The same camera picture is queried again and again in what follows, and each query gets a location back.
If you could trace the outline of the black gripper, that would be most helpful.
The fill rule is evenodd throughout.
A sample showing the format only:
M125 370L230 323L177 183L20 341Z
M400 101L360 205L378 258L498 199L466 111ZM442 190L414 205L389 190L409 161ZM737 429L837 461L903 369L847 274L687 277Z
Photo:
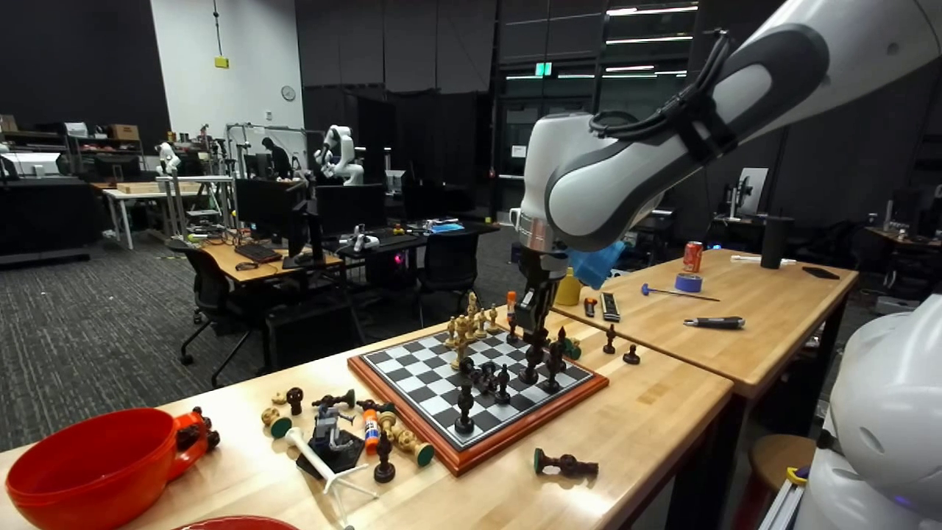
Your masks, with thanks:
M560 249L540 252L523 243L516 243L513 261L523 274L523 294L517 296L516 320L528 332L537 332L545 327L548 308L553 302L553 292L566 274L566 255Z

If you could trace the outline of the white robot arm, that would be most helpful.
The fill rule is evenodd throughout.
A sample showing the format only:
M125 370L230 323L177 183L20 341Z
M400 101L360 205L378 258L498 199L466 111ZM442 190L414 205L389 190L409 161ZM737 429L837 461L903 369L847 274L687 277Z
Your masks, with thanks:
M785 0L632 123L572 111L528 145L517 246L601 249L713 160L855 102L942 55L942 0ZM796 530L942 530L942 296L863 323L831 386Z

